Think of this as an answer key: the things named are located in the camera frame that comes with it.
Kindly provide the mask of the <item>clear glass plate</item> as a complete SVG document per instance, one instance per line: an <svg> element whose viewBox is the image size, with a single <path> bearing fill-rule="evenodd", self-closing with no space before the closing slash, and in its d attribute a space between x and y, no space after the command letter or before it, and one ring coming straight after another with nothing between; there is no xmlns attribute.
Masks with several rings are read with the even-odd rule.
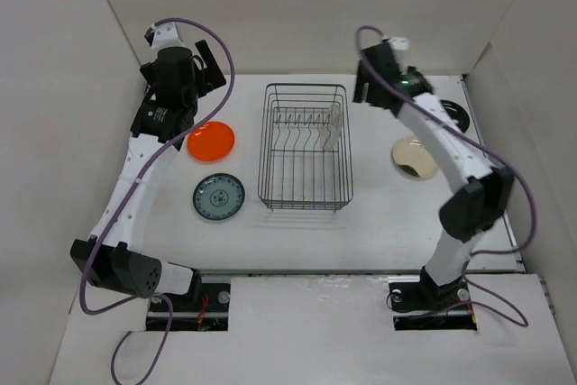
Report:
<svg viewBox="0 0 577 385"><path fill-rule="evenodd" d="M319 127L320 145L323 151L332 151L336 146L343 129L343 109L337 103L332 103L323 115Z"/></svg>

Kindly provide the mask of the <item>black plate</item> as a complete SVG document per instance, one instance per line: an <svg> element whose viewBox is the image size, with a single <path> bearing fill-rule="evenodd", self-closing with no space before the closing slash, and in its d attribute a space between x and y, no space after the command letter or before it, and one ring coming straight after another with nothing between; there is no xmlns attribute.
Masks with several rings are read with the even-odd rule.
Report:
<svg viewBox="0 0 577 385"><path fill-rule="evenodd" d="M459 104L450 100L441 100L445 112L451 117L461 133L466 133L471 125L471 118L467 111Z"/></svg>

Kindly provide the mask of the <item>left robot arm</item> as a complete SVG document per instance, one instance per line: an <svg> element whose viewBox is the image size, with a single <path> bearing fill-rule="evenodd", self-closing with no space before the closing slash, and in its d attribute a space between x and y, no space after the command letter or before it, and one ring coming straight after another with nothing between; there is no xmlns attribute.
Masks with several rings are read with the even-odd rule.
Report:
<svg viewBox="0 0 577 385"><path fill-rule="evenodd" d="M130 128L128 151L105 212L87 240L75 240L72 261L87 283L135 298L170 294L184 310L201 301L196 270L144 254L144 229L170 164L194 124L199 98L226 81L206 41L158 51L141 66L148 84Z"/></svg>

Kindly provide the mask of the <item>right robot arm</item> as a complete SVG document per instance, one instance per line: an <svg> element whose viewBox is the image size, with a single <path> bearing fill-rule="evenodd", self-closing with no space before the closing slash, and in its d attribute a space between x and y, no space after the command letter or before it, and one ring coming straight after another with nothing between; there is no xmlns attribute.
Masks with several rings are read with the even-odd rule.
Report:
<svg viewBox="0 0 577 385"><path fill-rule="evenodd" d="M514 175L459 139L427 79L414 67L400 69L389 41L362 50L353 100L390 111L431 154L452 195L438 211L442 226L435 251L416 282L389 286L394 311L440 310L465 289L462 273L482 236L503 216Z"/></svg>

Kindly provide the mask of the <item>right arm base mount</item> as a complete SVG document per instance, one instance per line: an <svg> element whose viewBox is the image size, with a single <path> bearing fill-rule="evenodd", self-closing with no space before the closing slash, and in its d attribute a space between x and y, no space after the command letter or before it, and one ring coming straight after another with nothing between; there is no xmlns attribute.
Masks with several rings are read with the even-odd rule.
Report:
<svg viewBox="0 0 577 385"><path fill-rule="evenodd" d="M462 280L440 295L428 292L419 280L393 279L388 289L386 302L396 331L477 330L470 292Z"/></svg>

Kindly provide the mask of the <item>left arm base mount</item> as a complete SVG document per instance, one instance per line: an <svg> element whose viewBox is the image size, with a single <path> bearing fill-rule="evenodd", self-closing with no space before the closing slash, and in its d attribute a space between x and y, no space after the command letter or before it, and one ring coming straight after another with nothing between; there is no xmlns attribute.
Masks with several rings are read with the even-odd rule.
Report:
<svg viewBox="0 0 577 385"><path fill-rule="evenodd" d="M168 294L173 306L171 331L225 332L228 330L231 277L203 275L199 294L193 298ZM169 321L169 305L163 298L149 301L146 331L164 331Z"/></svg>

